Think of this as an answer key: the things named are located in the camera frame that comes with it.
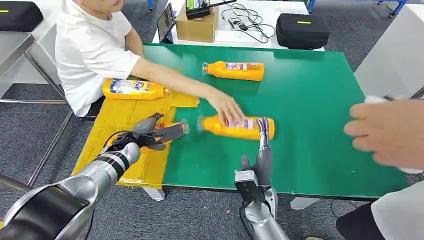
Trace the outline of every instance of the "green tabletop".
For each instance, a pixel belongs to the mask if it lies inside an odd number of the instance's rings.
[[[275,120],[271,183],[279,193],[377,198],[407,186],[396,168],[376,164],[370,153],[352,147],[343,133],[349,108],[364,95],[340,52],[150,44],[153,62],[208,83],[234,97],[247,116]],[[202,76],[203,62],[262,62],[262,82]],[[188,120],[189,135],[171,144],[164,185],[235,189],[240,158],[254,163],[259,142],[199,132],[197,120],[215,110],[178,108],[175,119]]]

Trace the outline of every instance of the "white t-shirt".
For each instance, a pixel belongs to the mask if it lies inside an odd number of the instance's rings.
[[[140,56],[125,50],[132,29],[122,12],[102,20],[73,0],[64,0],[57,19],[56,65],[66,99],[84,117],[102,95],[106,78],[127,79]]]
[[[384,195],[371,211],[386,240],[424,239],[424,181]]]

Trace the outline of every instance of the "hand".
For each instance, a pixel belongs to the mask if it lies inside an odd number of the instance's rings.
[[[382,165],[424,169],[424,100],[357,104],[350,115],[344,132],[356,149]]]
[[[206,97],[206,100],[218,113],[219,120],[223,126],[226,125],[226,119],[234,124],[245,120],[245,115],[236,101],[222,91],[214,88],[209,96]]]

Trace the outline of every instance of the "man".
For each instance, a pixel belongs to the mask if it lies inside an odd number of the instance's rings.
[[[382,165],[424,169],[424,101],[358,104],[346,124],[353,146]],[[424,239],[424,182],[384,195],[337,220],[347,240]]]
[[[123,0],[63,0],[57,20],[56,64],[66,99],[84,117],[103,102],[106,78],[129,75],[206,99],[224,123],[243,120],[234,99],[208,84],[144,59],[143,43],[120,12]]]

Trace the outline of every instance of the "bottle label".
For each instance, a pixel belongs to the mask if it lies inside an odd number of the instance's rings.
[[[227,70],[259,70],[258,62],[227,62],[225,64]]]
[[[150,90],[150,81],[122,80],[115,78],[110,84],[110,92],[113,94],[147,93]]]
[[[246,119],[244,120],[244,122],[239,122],[237,124],[234,124],[233,122],[227,120],[225,126],[231,129],[253,129],[255,127],[253,119]]]

